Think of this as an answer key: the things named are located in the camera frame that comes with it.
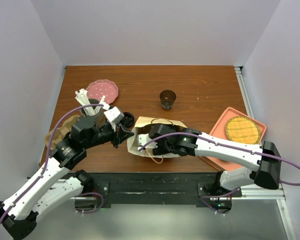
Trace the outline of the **yellow paper bag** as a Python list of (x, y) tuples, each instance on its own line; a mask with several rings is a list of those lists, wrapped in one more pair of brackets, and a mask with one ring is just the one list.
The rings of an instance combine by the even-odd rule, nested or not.
[(127, 140), (127, 151), (130, 154), (139, 157), (151, 158), (157, 164), (161, 164), (163, 162), (163, 159), (180, 157), (178, 154), (169, 152), (159, 154), (155, 153), (154, 150), (159, 150), (159, 145), (156, 142), (152, 142), (147, 145), (144, 150), (138, 151), (141, 146), (151, 140), (148, 136), (151, 127), (154, 127), (158, 124), (164, 124), (168, 127), (174, 127), (177, 132), (180, 132), (183, 128), (187, 127), (181, 121), (177, 120), (140, 116), (135, 122), (134, 127), (132, 128), (134, 136), (128, 138)]

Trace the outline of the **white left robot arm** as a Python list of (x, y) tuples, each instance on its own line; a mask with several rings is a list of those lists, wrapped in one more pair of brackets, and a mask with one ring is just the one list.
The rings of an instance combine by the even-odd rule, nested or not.
[(0, 225), (14, 240), (23, 240), (50, 211), (76, 196), (93, 194), (95, 182), (84, 170), (75, 172), (62, 186), (51, 187), (87, 157), (87, 149), (110, 142), (115, 148), (134, 133), (121, 123), (97, 127), (92, 116), (81, 116), (44, 165), (10, 198), (0, 201)]

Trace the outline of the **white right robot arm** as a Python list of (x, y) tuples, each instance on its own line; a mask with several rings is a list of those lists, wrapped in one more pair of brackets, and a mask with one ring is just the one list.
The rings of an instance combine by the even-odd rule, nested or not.
[(192, 128), (176, 129), (168, 124), (154, 124), (148, 137), (159, 150), (194, 157), (212, 157), (240, 167), (224, 170), (213, 183), (213, 192), (220, 197), (242, 186), (255, 184), (268, 190), (280, 186), (279, 151), (271, 141), (260, 144), (239, 143), (211, 136)]

